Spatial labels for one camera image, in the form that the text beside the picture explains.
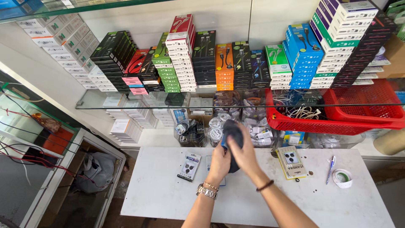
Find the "electrical wire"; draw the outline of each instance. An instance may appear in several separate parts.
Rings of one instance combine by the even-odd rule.
[[[29,115],[38,125],[40,125],[40,126],[42,127],[42,125],[38,122],[37,119],[35,119],[33,116],[31,116],[31,114],[29,114],[27,111],[25,111],[25,110],[21,107],[21,105],[19,105],[15,100],[11,99],[11,98],[9,97],[9,95],[7,95],[6,93],[4,93],[4,90],[3,90],[1,87],[0,87],[0,90],[3,92],[3,94],[4,94],[6,97],[8,97],[12,102],[16,103],[27,115]],[[60,139],[63,139],[63,140],[66,141],[66,142],[69,142],[69,143],[76,144],[76,145],[80,146],[80,144],[77,144],[77,143],[75,143],[75,142],[71,142],[71,141],[69,141],[69,140],[66,140],[66,139],[60,137],[60,136],[55,135],[52,131],[50,131],[50,130],[47,129],[47,128],[44,128],[44,129],[46,129],[51,135],[53,135],[53,136],[55,136],[55,137],[58,137],[58,138],[60,138]]]

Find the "metal watch strap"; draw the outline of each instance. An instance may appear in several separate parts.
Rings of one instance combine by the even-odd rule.
[[[203,183],[201,183],[201,184],[198,186],[196,195],[199,195],[200,193],[202,193],[202,194],[204,194],[204,195],[206,195],[206,196],[208,196],[208,197],[213,198],[214,200],[216,200],[218,194],[217,194],[215,191],[211,190],[211,189],[208,189],[208,188],[206,188],[206,187],[203,187],[202,185],[203,185]]]

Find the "white table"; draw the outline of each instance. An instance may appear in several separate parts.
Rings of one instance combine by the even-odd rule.
[[[176,175],[187,151],[202,155],[192,183]],[[394,224],[358,152],[350,149],[300,149],[304,166],[313,175],[300,182],[286,180],[278,159],[269,149],[256,149],[258,162],[277,186],[319,227],[390,228]],[[205,156],[212,148],[142,147],[125,196],[121,215],[185,219],[203,182]],[[325,184],[332,155],[335,169],[350,171],[354,183],[340,189]],[[261,195],[243,171],[226,176],[215,201],[212,222],[278,227]]]

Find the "white cable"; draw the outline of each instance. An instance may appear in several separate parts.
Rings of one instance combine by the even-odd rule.
[[[23,160],[21,160],[21,163],[22,163],[22,164],[23,164],[23,166],[24,166],[24,170],[25,170],[25,172],[26,172],[26,178],[27,178],[28,184],[29,184],[30,186],[32,186],[32,185],[31,185],[31,182],[30,182],[30,179],[28,178],[28,174],[27,174],[27,167],[25,166],[25,164],[24,164],[24,161],[23,161]]]

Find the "black cable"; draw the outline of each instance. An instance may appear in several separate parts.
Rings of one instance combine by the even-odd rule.
[[[58,145],[58,146],[61,146],[61,147],[65,148],[67,151],[70,151],[69,149],[67,149],[67,147],[65,147],[65,146],[63,146],[63,145],[60,145],[60,144],[58,144],[58,143],[56,143],[56,142],[54,142],[54,141],[52,141],[52,140],[48,139],[48,138],[47,138],[47,137],[45,137],[45,136],[42,136],[42,135],[39,135],[39,134],[34,133],[34,132],[26,131],[26,130],[20,129],[20,128],[18,128],[18,127],[14,127],[14,126],[11,126],[11,125],[8,125],[8,124],[5,124],[5,123],[3,123],[3,122],[1,122],[1,121],[0,121],[0,123],[1,123],[1,124],[4,124],[4,125],[6,125],[6,126],[9,126],[9,127],[15,128],[15,129],[20,130],[20,131],[25,131],[25,132],[28,132],[28,133],[31,133],[31,134],[37,135],[37,136],[39,136],[39,137],[41,137],[41,138],[44,138],[44,139],[46,139],[46,140],[48,140],[48,141],[52,142],[53,144],[56,144],[56,145]]]
[[[4,90],[3,90],[1,87],[0,87],[0,90],[4,93],[4,95],[5,95],[6,97],[8,97],[12,102],[16,103],[27,115],[29,115],[29,117],[31,117],[31,119],[33,119],[39,126],[43,127],[43,126],[38,122],[37,119],[35,119],[34,117],[32,117],[31,114],[29,114],[27,111],[25,111],[15,100],[11,99],[11,97],[9,97],[8,95],[6,95],[6,93],[4,92]],[[71,142],[71,141],[69,141],[69,140],[66,140],[66,139],[60,137],[60,136],[55,135],[52,131],[50,131],[50,130],[47,129],[46,127],[44,127],[44,129],[47,130],[47,131],[48,131],[51,135],[53,135],[53,136],[56,136],[56,137],[58,137],[58,138],[60,138],[60,139],[63,139],[63,140],[65,140],[66,142],[70,142],[70,143],[73,143],[73,144],[76,144],[76,145],[80,146],[79,144],[77,144],[77,143],[75,143],[75,142]]]

